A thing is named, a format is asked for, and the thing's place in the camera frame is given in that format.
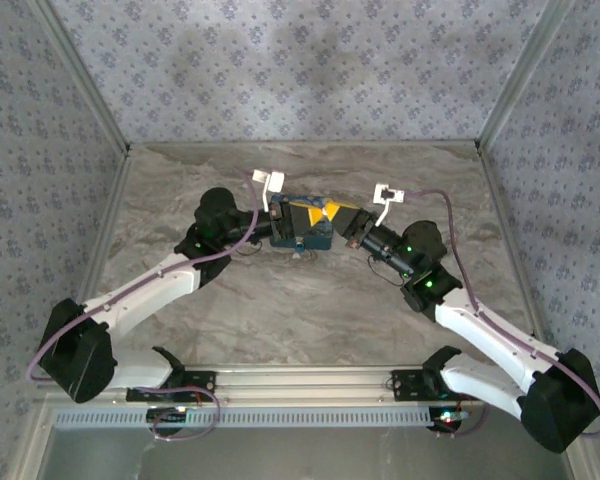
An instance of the patterned wallpaper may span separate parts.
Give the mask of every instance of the patterned wallpaper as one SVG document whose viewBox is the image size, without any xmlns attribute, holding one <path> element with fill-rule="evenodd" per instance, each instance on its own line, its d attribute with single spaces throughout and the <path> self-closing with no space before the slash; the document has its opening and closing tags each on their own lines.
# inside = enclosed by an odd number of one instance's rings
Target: patterned wallpaper
<svg viewBox="0 0 600 480">
<path fill-rule="evenodd" d="M 130 142 L 475 138 L 545 0 L 52 0 Z"/>
<path fill-rule="evenodd" d="M 75 295 L 120 154 L 25 0 L 0 0 L 0 478 L 29 408 L 24 368 Z"/>
<path fill-rule="evenodd" d="M 600 384 L 600 0 L 576 3 L 490 153 L 549 339 Z"/>
</svg>

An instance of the wall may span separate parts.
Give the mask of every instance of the wall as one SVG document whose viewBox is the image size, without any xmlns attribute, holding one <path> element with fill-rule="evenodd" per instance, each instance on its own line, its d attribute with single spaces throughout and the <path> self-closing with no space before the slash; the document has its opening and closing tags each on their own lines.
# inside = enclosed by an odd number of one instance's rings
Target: wall
<svg viewBox="0 0 600 480">
<path fill-rule="evenodd" d="M 0 478 L 29 408 L 24 368 L 75 295 L 120 153 L 24 0 L 0 0 Z"/>
<path fill-rule="evenodd" d="M 600 0 L 576 3 L 489 153 L 548 339 L 600 385 Z"/>
<path fill-rule="evenodd" d="M 470 139 L 544 0 L 52 0 L 130 142 Z"/>
</svg>

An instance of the gray marble floor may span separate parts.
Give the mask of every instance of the gray marble floor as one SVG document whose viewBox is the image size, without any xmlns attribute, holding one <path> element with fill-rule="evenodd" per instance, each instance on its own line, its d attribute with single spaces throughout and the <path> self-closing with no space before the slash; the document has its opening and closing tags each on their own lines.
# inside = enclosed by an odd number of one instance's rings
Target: gray marble floor
<svg viewBox="0 0 600 480">
<path fill-rule="evenodd" d="M 475 148 L 425 144 L 167 144 L 135 146 L 101 292 L 153 267 L 194 221 L 202 193 L 231 189 L 240 208 L 249 197 L 236 168 L 287 174 L 284 192 L 328 195 L 378 209 L 376 182 L 452 198 L 460 253 L 480 298 L 530 330 Z M 399 232 L 418 219 L 438 222 L 448 243 L 446 210 L 431 197 L 394 207 L 385 222 Z M 123 341 L 162 345 L 183 362 L 283 364 L 420 363 L 443 345 L 482 358 L 462 338 L 413 313 L 398 288 L 373 275 L 363 251 L 334 238 L 331 251 L 293 259 L 288 250 L 235 256 L 212 284 L 178 299 Z M 443 262 L 453 273 L 451 256 Z M 391 276 L 391 270 L 379 270 Z"/>
</svg>

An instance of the purple cable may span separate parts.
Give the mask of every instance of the purple cable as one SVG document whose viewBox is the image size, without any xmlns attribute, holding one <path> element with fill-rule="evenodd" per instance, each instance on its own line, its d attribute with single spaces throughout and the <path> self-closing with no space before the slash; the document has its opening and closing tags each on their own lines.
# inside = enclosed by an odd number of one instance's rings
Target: purple cable
<svg viewBox="0 0 600 480">
<path fill-rule="evenodd" d="M 245 181 L 247 182 L 247 186 L 249 187 L 249 192 L 251 193 L 251 207 L 253 208 L 253 216 L 251 217 L 251 223 L 249 224 L 249 228 L 247 229 L 247 231 L 245 232 L 243 237 L 240 240 L 238 240 L 231 248 L 228 248 L 227 250 L 223 250 L 220 253 L 214 253 L 213 255 L 208 255 L 206 257 L 201 257 L 201 258 L 194 258 L 193 260 L 185 260 L 183 262 L 171 265 L 170 267 L 167 267 L 164 270 L 162 270 L 162 275 L 172 272 L 173 270 L 177 270 L 178 268 L 193 266 L 198 263 L 210 262 L 211 260 L 217 260 L 219 258 L 226 257 L 227 255 L 231 255 L 236 250 L 238 250 L 240 247 L 242 247 L 245 243 L 247 243 L 247 241 L 249 240 L 249 237 L 251 237 L 251 234 L 255 230 L 256 224 L 258 222 L 258 195 L 256 194 L 256 190 L 253 187 L 253 184 L 251 183 L 251 179 L 248 177 L 248 175 L 245 173 L 241 173 L 241 175 L 245 179 Z M 112 297 L 106 303 L 99 305 L 99 306 L 89 310 L 88 312 L 83 313 L 79 317 L 77 317 L 74 320 L 71 320 L 69 323 L 67 323 L 64 327 L 62 327 L 60 330 L 58 330 L 56 333 L 54 333 L 49 338 L 49 340 L 47 340 L 46 343 L 44 345 L 42 345 L 42 347 L 40 347 L 40 350 L 38 350 L 38 352 L 33 356 L 33 359 L 31 360 L 31 362 L 29 363 L 29 366 L 27 367 L 27 372 L 25 373 L 25 378 L 27 380 L 29 380 L 30 382 L 39 382 L 39 383 L 40 382 L 52 382 L 53 380 L 51 380 L 50 378 L 34 376 L 33 370 L 35 369 L 36 365 L 38 363 L 40 363 L 40 360 L 42 359 L 42 357 L 44 357 L 44 355 L 49 351 L 49 349 L 51 349 L 51 347 L 53 345 L 55 345 L 55 343 L 65 333 L 67 333 L 72 328 L 75 328 L 77 325 L 84 322 L 87 318 L 104 311 L 105 305 L 109 305 L 109 306 L 115 305 L 116 303 L 118 303 L 120 300 L 122 300 L 126 296 L 132 294 L 133 292 L 144 287 L 145 285 L 147 285 L 148 283 L 152 282 L 153 280 L 155 280 L 157 278 L 160 278 L 160 274 L 158 274 L 158 273 L 149 275 L 148 277 L 140 280 L 138 283 L 135 283 L 135 284 L 131 285 L 130 287 L 124 289 L 122 292 L 120 292 L 115 297 Z"/>
<path fill-rule="evenodd" d="M 153 421 L 153 425 L 151 427 L 151 433 L 153 433 L 153 436 L 156 440 L 163 440 L 165 442 L 184 442 L 187 440 L 197 440 L 197 439 L 202 438 L 205 435 L 208 435 L 209 433 L 211 433 L 218 426 L 218 423 L 220 423 L 220 413 L 221 413 L 220 400 L 218 400 L 218 397 L 216 397 L 213 393 L 211 393 L 209 390 L 207 390 L 205 388 L 195 387 L 195 386 L 191 385 L 188 387 L 177 387 L 177 388 L 136 387 L 136 390 L 139 390 L 141 392 L 146 392 L 146 393 L 197 392 L 197 393 L 201 393 L 201 394 L 209 397 L 216 406 L 216 412 L 213 415 L 213 422 L 211 422 L 211 424 L 207 428 L 205 428 L 200 433 L 194 433 L 191 435 L 183 435 L 180 437 L 165 437 L 158 433 L 158 424 L 160 423 L 160 420 L 162 420 L 164 417 L 166 417 L 167 415 L 169 415 L 172 412 L 166 411 L 166 412 L 162 413 L 161 415 L 159 415 L 158 417 L 155 418 L 155 420 Z"/>
<path fill-rule="evenodd" d="M 464 265 L 462 264 L 462 261 L 460 260 L 460 255 L 458 254 L 456 235 L 455 235 L 455 230 L 453 228 L 453 211 L 451 210 L 451 199 L 449 198 L 449 195 L 447 194 L 447 192 L 445 192 L 444 190 L 437 189 L 437 188 L 432 188 L 432 189 L 427 189 L 427 190 L 420 190 L 418 192 L 406 193 L 405 196 L 407 198 L 418 198 L 418 197 L 422 197 L 424 195 L 430 195 L 430 194 L 434 194 L 434 193 L 438 194 L 438 195 L 442 195 L 442 197 L 444 198 L 444 202 L 447 205 L 447 215 L 449 217 L 449 237 L 451 239 L 451 250 L 453 251 L 453 256 L 455 257 L 456 263 L 458 264 L 458 268 L 460 269 L 460 274 L 462 275 L 462 279 L 464 280 L 464 286 L 467 289 L 467 295 L 469 295 L 469 300 L 471 301 L 471 305 L 473 306 L 475 311 L 478 312 L 478 314 L 480 315 L 480 318 L 482 320 L 484 320 L 484 322 L 487 325 L 489 325 L 489 327 L 491 327 L 493 330 L 495 330 L 498 334 L 500 334 L 501 336 L 506 338 L 508 341 L 510 341 L 517 347 L 524 350 L 525 352 L 527 352 L 529 354 L 534 353 L 535 349 L 531 345 L 528 345 L 527 343 L 520 340 L 516 336 L 507 332 L 505 329 L 500 327 L 500 325 L 498 325 L 493 320 L 491 320 L 491 318 L 489 318 L 489 316 L 486 313 L 480 311 L 478 299 L 476 298 L 475 292 L 473 290 L 473 286 L 471 285 L 471 282 L 469 281 L 469 276 L 467 275 L 467 271 L 465 270 Z M 567 375 L 571 380 L 573 380 L 591 398 L 593 403 L 596 404 L 596 407 L 600 411 L 600 397 L 596 394 L 596 392 L 589 385 L 586 384 L 586 382 L 584 380 L 582 380 L 579 376 L 577 376 L 575 373 L 573 373 L 570 369 L 565 367 L 563 364 L 561 364 L 554 358 L 551 358 L 546 353 L 536 351 L 534 353 L 534 355 L 536 357 L 544 360 L 545 362 L 551 364 L 552 366 L 558 368 L 565 375 Z M 476 429 L 477 428 L 474 427 L 464 433 L 467 434 L 471 431 L 475 431 Z M 600 430 L 598 430 L 597 432 L 593 432 L 593 433 L 583 433 L 582 436 L 588 437 L 588 438 L 600 438 Z"/>
</svg>

